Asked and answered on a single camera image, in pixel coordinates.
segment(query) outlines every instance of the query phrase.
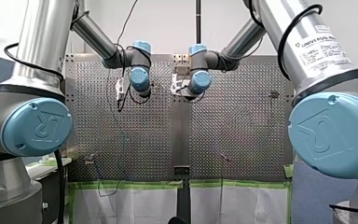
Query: perforated metal panel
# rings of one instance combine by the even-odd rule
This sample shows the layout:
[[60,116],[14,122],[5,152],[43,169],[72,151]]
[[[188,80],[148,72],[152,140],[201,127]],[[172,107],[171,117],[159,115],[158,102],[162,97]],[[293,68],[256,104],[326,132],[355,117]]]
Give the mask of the perforated metal panel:
[[[168,87],[173,63],[154,60],[150,101],[137,105],[128,96],[124,110],[118,113],[115,85],[122,70],[103,68],[93,55],[75,55],[72,60],[67,62],[67,71],[76,74],[73,114],[79,159],[72,166],[71,179],[172,179],[172,97]],[[84,158],[91,154],[95,154],[95,164],[87,165]]]
[[[234,72],[213,71],[204,99],[184,110],[188,105],[169,90],[173,66],[171,55],[153,55],[150,102],[137,105],[128,98],[118,113],[115,85],[121,70],[110,74],[112,112],[106,97],[109,70],[94,55],[67,57],[67,103],[75,119],[68,145],[78,154],[70,179],[172,180],[173,162],[188,161],[174,157],[186,155],[192,178],[283,180],[283,165],[291,161],[285,117],[292,89],[276,58],[252,57]],[[272,93],[278,98],[269,97]],[[187,112],[190,116],[177,116]],[[176,153],[181,149],[189,153]],[[91,154],[95,164],[85,164]]]
[[[275,62],[274,57],[253,57],[235,71],[213,72],[208,97],[193,105],[192,178],[283,178],[291,95]],[[271,97],[276,93],[278,98]]]

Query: universal robots logo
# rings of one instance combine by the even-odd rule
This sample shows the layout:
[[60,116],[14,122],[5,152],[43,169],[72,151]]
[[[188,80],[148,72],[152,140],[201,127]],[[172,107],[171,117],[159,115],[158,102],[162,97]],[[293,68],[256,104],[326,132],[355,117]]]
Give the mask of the universal robots logo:
[[35,137],[37,138],[33,139],[34,141],[55,142],[60,140],[57,131],[61,126],[63,116],[39,111],[37,118],[40,124],[34,131]]

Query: blue joint cap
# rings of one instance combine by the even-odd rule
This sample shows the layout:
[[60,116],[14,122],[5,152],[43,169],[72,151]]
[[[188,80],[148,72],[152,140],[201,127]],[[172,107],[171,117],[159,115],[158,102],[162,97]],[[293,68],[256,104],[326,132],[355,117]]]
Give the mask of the blue joint cap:
[[319,92],[290,115],[289,137],[302,160],[336,178],[358,179],[358,96]]
[[44,156],[59,149],[71,130],[72,116],[66,105],[38,98],[11,112],[1,130],[1,144],[15,156]]
[[191,78],[189,90],[194,94],[205,92],[212,83],[212,76],[207,71],[198,71]]
[[149,44],[149,42],[147,41],[143,41],[143,40],[137,40],[133,43],[132,45],[134,48],[136,49],[141,49],[141,50],[144,50],[146,51],[147,53],[151,54],[151,45]]
[[130,82],[136,91],[147,91],[150,86],[149,73],[143,67],[133,67],[131,69]]
[[205,45],[195,44],[188,49],[188,52],[190,53],[190,56],[193,56],[194,54],[200,53],[201,51],[205,51],[205,50],[206,50]]

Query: label sticker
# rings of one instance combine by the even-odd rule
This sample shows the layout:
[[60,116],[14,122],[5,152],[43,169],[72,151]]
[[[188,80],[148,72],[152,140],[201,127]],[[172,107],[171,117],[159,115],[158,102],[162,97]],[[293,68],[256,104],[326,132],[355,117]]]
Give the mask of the label sticker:
[[296,43],[294,52],[306,70],[319,73],[330,64],[351,63],[332,34],[317,34]]
[[319,33],[331,33],[330,32],[330,27],[328,27],[326,25],[315,25],[315,29]]

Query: white wall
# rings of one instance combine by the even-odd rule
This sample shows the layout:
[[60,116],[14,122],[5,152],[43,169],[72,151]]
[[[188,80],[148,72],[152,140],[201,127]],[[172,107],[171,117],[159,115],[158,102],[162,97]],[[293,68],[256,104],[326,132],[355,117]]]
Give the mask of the white wall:
[[[19,42],[27,3],[28,0],[0,0],[0,57],[7,57],[5,46]],[[67,52],[84,52],[84,42],[76,34],[70,35]]]
[[[358,64],[358,0],[310,1],[324,6],[325,22]],[[132,3],[132,0],[86,0],[86,9],[116,42]],[[249,18],[241,0],[203,0],[202,42],[208,49],[220,50]],[[120,43],[130,45],[136,39],[149,41],[154,53],[187,52],[195,42],[195,0],[139,0]],[[276,52],[265,38],[256,54]]]
[[[324,5],[323,18],[351,59],[358,64],[358,0],[310,0]],[[132,0],[86,0],[86,9],[116,42]],[[3,47],[20,38],[27,0],[0,0],[0,56]],[[249,20],[242,0],[202,1],[202,42],[220,50]],[[186,53],[195,42],[195,0],[139,0],[120,43],[144,39],[154,53]],[[84,44],[71,34],[68,52],[83,52]],[[274,55],[265,38],[256,55]]]

